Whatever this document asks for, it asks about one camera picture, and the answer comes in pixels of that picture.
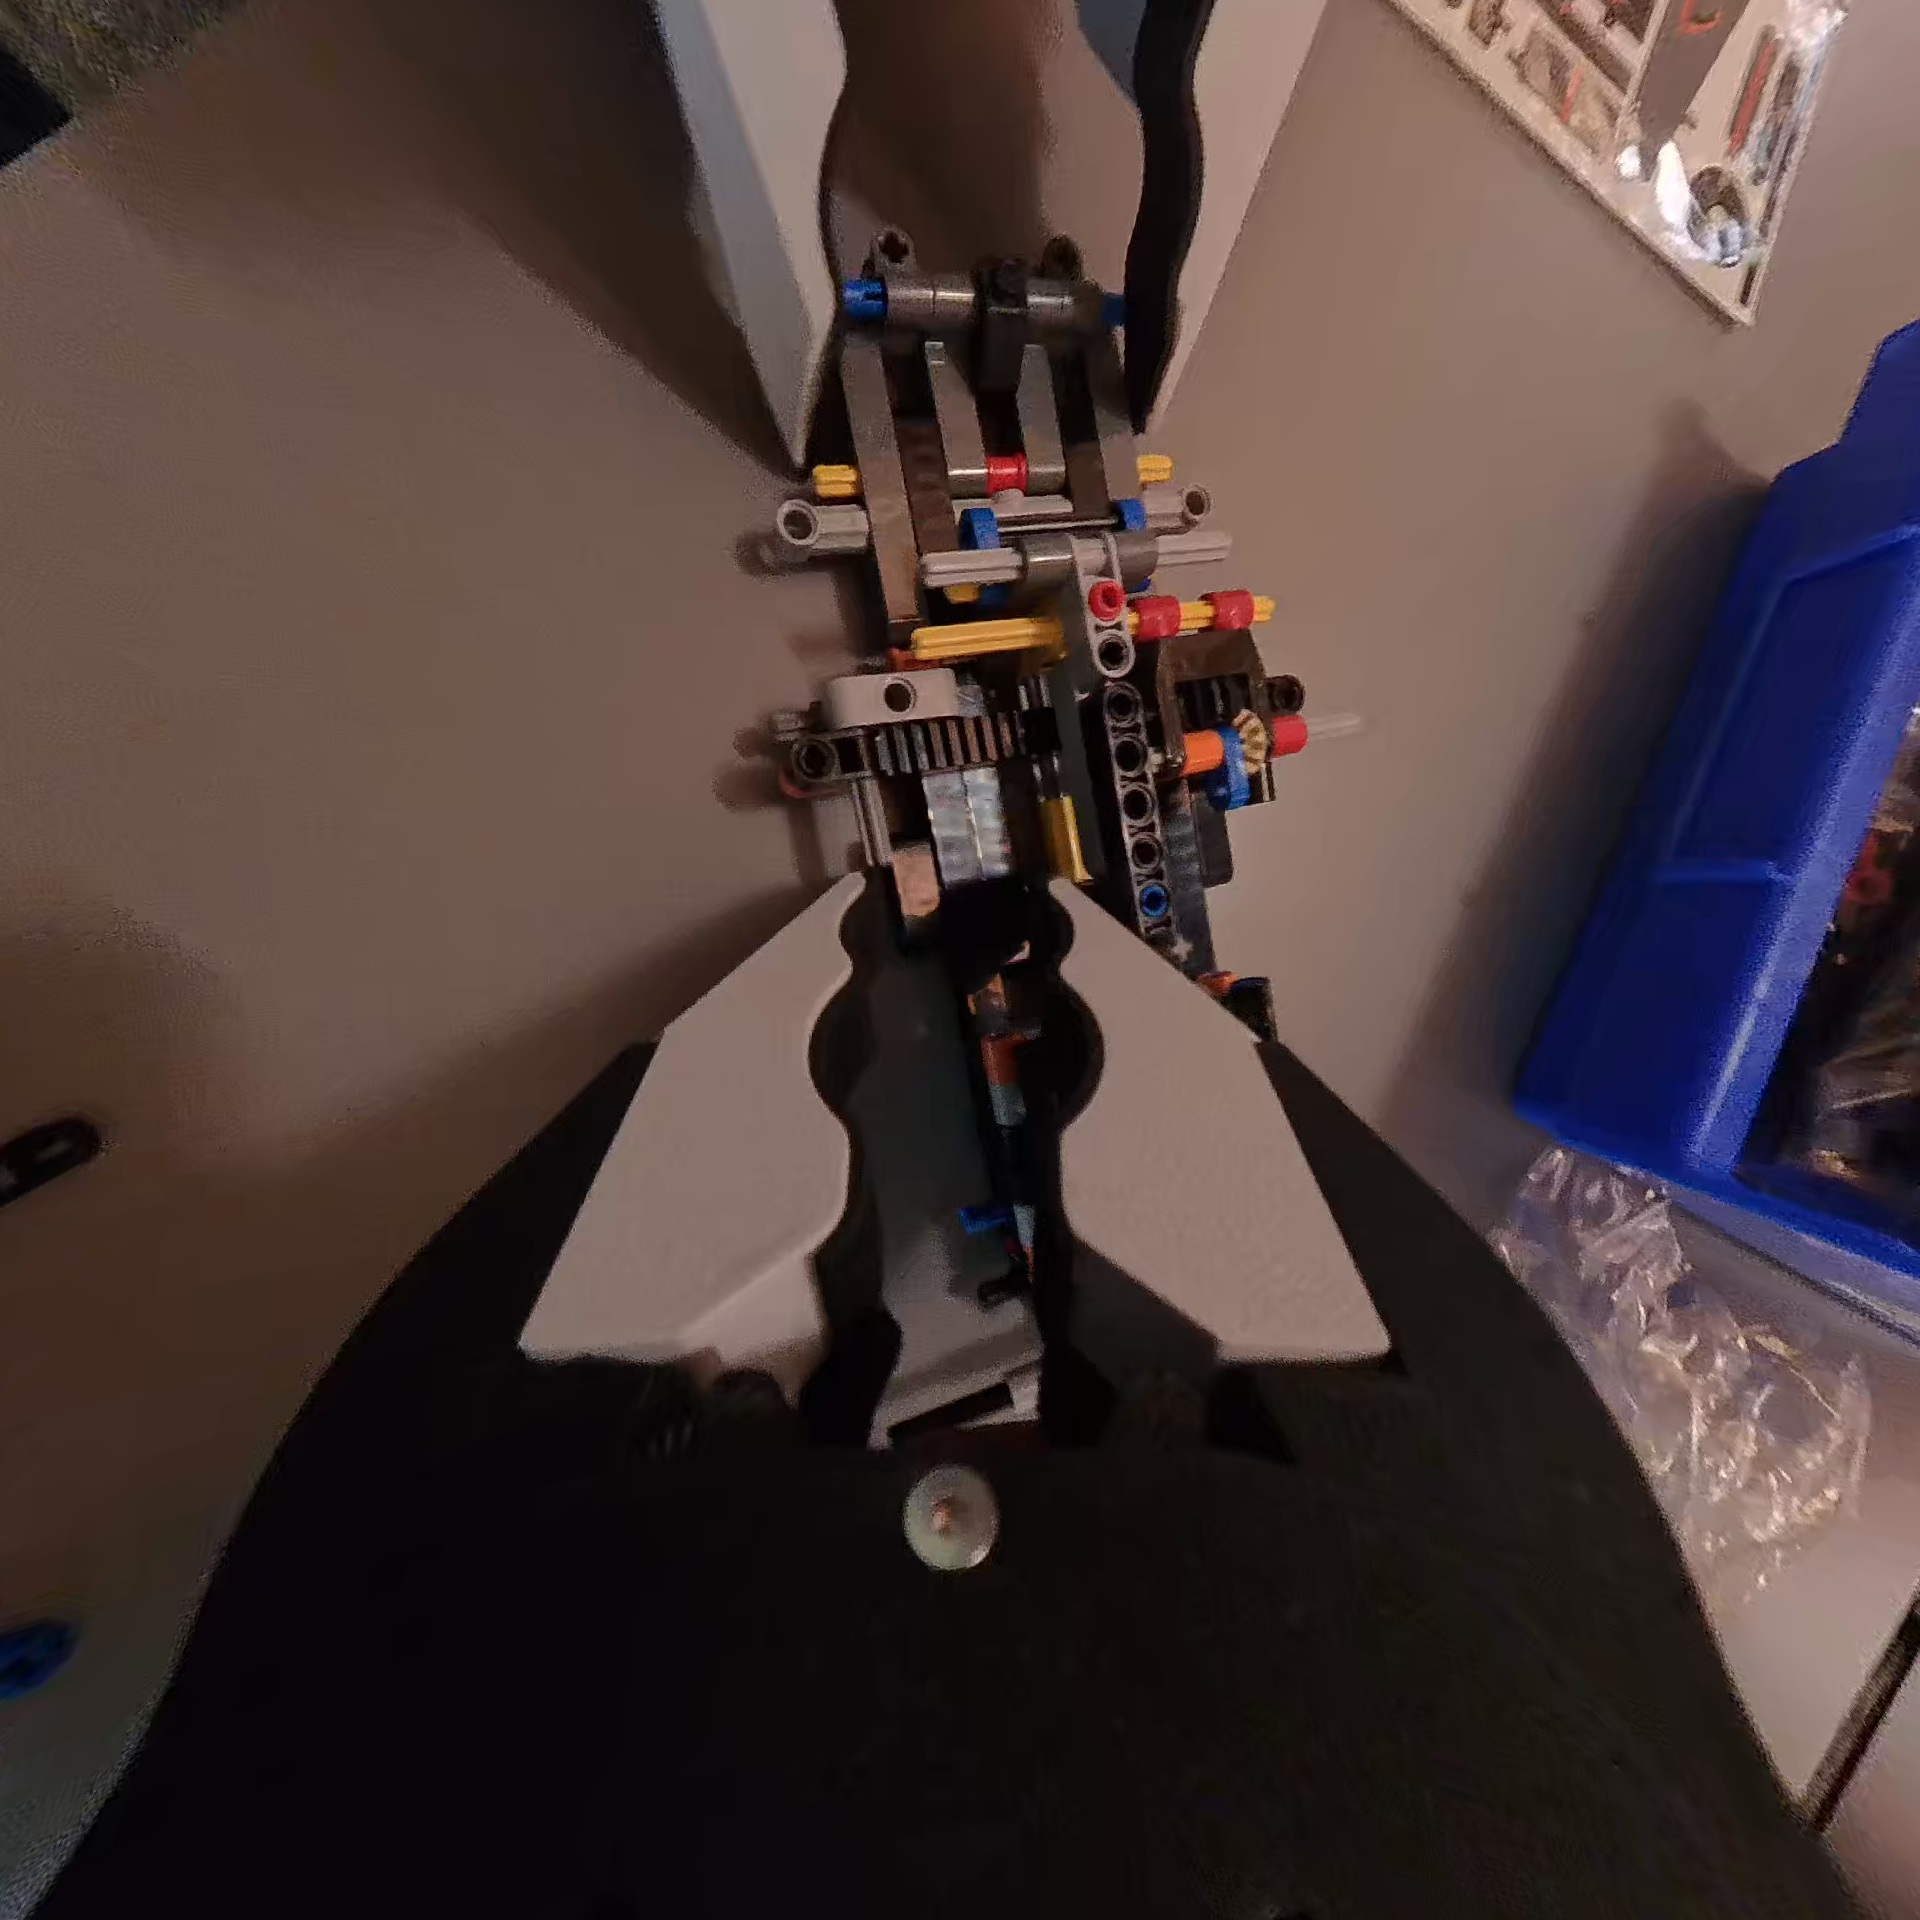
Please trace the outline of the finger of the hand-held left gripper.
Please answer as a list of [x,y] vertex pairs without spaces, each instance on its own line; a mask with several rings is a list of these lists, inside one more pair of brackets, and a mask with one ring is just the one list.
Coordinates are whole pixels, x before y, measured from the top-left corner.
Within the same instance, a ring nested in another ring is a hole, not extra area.
[[841,315],[825,158],[849,84],[832,2],[658,2],[657,25],[780,442],[803,466]]
[[1146,2],[1132,52],[1142,198],[1123,265],[1123,369],[1162,418],[1231,268],[1324,2]]

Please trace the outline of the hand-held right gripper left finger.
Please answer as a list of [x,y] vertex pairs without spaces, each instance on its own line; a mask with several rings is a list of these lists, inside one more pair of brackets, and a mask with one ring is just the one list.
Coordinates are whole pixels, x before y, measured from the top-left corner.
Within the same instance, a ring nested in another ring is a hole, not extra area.
[[849,1107],[875,1050],[875,930],[875,879],[841,879],[663,1031],[519,1332],[527,1358],[756,1374],[801,1406],[847,1292],[823,1267],[865,1210]]

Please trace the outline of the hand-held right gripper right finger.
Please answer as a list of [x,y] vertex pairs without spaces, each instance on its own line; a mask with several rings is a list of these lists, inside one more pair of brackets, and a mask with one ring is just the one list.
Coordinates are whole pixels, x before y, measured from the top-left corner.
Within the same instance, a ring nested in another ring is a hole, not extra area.
[[1257,1033],[1068,881],[1036,892],[1041,1432],[1204,1433],[1391,1330]]

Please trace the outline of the lego car chassis assembly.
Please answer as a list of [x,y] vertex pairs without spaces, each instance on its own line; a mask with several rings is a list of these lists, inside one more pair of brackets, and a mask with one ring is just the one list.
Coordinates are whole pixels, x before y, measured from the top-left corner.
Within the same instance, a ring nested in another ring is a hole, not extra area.
[[882,227],[840,292],[841,440],[771,546],[851,570],[875,638],[767,745],[882,892],[852,1118],[896,1259],[1041,1320],[1036,892],[1068,881],[1266,1054],[1275,983],[1217,900],[1312,742],[1306,690],[1274,602],[1208,576],[1210,496],[1144,450],[1123,297],[1073,241],[937,272]]

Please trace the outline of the black lego beam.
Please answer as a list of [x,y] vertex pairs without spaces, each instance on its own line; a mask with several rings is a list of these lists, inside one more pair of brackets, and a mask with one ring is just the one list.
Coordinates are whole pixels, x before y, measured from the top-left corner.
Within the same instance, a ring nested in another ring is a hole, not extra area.
[[2,1142],[2,1210],[96,1161],[103,1131],[82,1115],[43,1120]]

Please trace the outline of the pile of lego part bags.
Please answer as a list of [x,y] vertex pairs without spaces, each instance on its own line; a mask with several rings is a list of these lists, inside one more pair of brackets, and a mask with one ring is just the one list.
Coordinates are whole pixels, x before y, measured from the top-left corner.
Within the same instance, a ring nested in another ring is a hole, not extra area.
[[1868,818],[1751,1146],[1775,1184],[1849,1196],[1916,1230],[1918,715]]

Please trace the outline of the clear plastic bag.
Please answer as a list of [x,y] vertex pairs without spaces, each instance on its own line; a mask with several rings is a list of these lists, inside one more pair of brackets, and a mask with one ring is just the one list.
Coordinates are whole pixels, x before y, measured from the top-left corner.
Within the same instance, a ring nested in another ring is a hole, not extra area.
[[1663,1191],[1552,1143],[1491,1243],[1609,1409],[1707,1598],[1751,1601],[1856,1514],[1864,1360],[1728,1306]]

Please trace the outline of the blue plastic storage bin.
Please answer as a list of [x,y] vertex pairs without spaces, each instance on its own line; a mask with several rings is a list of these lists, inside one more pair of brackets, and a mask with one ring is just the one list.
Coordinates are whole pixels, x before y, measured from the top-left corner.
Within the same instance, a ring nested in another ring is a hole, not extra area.
[[1916,1230],[1760,1131],[1918,690],[1918,324],[1780,471],[1516,1089],[1556,1143],[1814,1282],[1916,1318]]

